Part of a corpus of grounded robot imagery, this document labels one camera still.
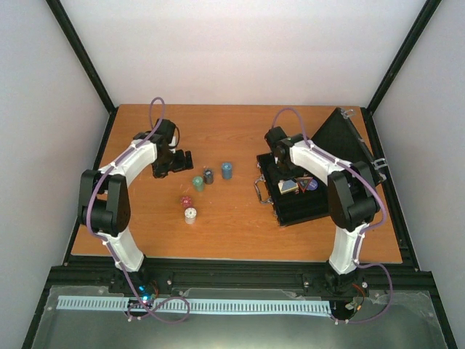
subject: white wall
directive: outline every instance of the white wall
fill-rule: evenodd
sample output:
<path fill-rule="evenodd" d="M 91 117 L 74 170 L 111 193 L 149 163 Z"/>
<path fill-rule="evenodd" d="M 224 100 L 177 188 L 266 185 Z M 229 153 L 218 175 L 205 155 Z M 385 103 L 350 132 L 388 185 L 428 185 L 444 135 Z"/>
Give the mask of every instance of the white wall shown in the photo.
<path fill-rule="evenodd" d="M 465 3 L 443 1 L 374 119 L 422 269 L 465 348 Z"/>
<path fill-rule="evenodd" d="M 0 338 L 20 348 L 107 114 L 45 1 L 0 1 Z"/>
<path fill-rule="evenodd" d="M 63 0 L 115 103 L 367 105 L 424 0 Z"/>

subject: black tray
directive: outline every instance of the black tray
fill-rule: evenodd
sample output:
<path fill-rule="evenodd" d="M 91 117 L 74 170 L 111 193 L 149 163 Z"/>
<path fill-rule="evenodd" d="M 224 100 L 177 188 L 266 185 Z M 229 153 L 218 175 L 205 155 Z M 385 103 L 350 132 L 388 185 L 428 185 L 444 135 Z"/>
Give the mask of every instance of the black tray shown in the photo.
<path fill-rule="evenodd" d="M 382 181 L 382 169 L 375 169 L 373 156 L 358 133 L 350 118 L 344 117 L 343 110 L 336 108 L 325 123 L 312 137 L 313 142 L 334 156 L 351 162 L 364 161 L 369 164 L 374 182 Z M 271 198 L 279 225 L 293 225 L 329 215 L 328 190 L 326 185 L 315 178 L 318 187 L 299 193 L 281 194 L 276 183 L 275 158 L 271 153 L 257 156 L 265 186 Z"/>

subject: white cylinder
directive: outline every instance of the white cylinder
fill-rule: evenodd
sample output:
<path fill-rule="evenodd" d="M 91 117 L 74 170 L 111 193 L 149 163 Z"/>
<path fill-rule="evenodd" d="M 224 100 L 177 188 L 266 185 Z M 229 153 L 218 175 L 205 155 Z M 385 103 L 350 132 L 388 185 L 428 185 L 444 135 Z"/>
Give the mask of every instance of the white cylinder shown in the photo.
<path fill-rule="evenodd" d="M 195 222 L 195 218 L 197 217 L 197 210 L 193 207 L 189 207 L 184 211 L 184 217 L 187 224 L 193 224 Z"/>

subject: orange wood surface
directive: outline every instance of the orange wood surface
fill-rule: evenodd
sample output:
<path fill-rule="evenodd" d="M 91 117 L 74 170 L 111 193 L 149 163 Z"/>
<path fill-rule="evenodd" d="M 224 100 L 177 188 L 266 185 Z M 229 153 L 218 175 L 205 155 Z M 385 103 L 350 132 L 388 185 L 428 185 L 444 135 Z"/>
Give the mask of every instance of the orange wood surface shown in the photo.
<path fill-rule="evenodd" d="M 148 257 L 214 258 L 234 260 L 325 261 L 331 254 L 335 225 L 331 218 L 281 228 L 271 205 L 258 202 L 254 181 L 260 175 L 256 156 L 269 152 L 264 134 L 276 105 L 167 105 L 166 118 L 181 130 L 178 148 L 192 151 L 194 169 L 155 179 L 147 167 L 129 187 L 132 208 L 130 230 Z M 313 135 L 333 106 L 298 106 L 307 134 Z M 352 118 L 368 144 L 359 108 Z M 154 121 L 161 111 L 153 108 Z M 126 149 L 133 136 L 149 130 L 148 105 L 121 105 L 108 140 L 102 166 Z M 292 112 L 278 120 L 288 135 L 300 133 Z M 221 177 L 221 163 L 233 165 L 231 180 Z M 214 184 L 195 191 L 192 178 L 204 167 L 214 170 Z M 378 192 L 384 199 L 381 186 Z M 179 200 L 191 196 L 198 211 L 195 224 L 184 221 Z M 381 219 L 380 213 L 374 222 Z M 81 226 L 72 254 L 108 255 L 99 240 Z M 363 262 L 402 262 L 390 218 L 367 233 Z"/>

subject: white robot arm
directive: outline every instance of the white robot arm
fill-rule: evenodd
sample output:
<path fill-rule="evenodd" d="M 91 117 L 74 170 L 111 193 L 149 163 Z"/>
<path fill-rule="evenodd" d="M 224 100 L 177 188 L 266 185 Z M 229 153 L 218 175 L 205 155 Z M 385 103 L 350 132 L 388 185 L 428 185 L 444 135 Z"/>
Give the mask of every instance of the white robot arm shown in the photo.
<path fill-rule="evenodd" d="M 304 169 L 328 186 L 329 214 L 336 224 L 334 248 L 328 261 L 335 289 L 342 280 L 349 280 L 348 275 L 357 268 L 355 263 L 363 240 L 360 232 L 379 211 L 370 191 L 345 168 L 356 171 L 374 188 L 370 168 L 363 162 L 352 164 L 337 159 L 311 141 L 306 143 L 302 135 L 288 137 L 280 127 L 270 129 L 265 140 L 275 156 L 281 179 L 300 177 L 298 174 Z"/>
<path fill-rule="evenodd" d="M 103 173 L 112 168 L 101 188 L 101 193 L 106 193 L 107 198 L 95 200 L 91 224 L 94 233 L 104 237 L 103 244 L 107 247 L 110 244 L 116 253 L 119 259 L 115 263 L 117 268 L 121 269 L 122 263 L 128 272 L 137 272 L 144 260 L 144 254 L 137 248 L 129 230 L 131 209 L 128 187 L 132 181 L 150 164 L 153 176 L 157 178 L 167 176 L 168 171 L 179 172 L 193 168 L 190 152 L 176 150 L 175 129 L 176 125 L 170 120 L 163 120 L 157 132 L 142 145 L 138 146 L 148 132 L 136 135 L 131 145 L 120 155 L 123 157 L 121 161 L 116 159 L 97 171 L 87 170 L 81 176 L 78 218 L 81 224 L 86 224 L 87 207 L 95 184 Z"/>
<path fill-rule="evenodd" d="M 289 157 L 293 164 L 306 169 L 326 185 L 328 185 L 328 176 L 331 173 L 344 171 L 340 165 L 322 157 L 315 149 L 308 148 L 304 141 L 297 142 L 289 148 Z M 347 166 L 351 165 L 348 161 L 339 161 Z M 336 237 L 329 264 L 339 275 L 350 273 L 356 268 L 353 260 L 355 242 L 360 231 L 368 225 L 369 223 L 364 222 L 352 231 L 336 226 Z"/>

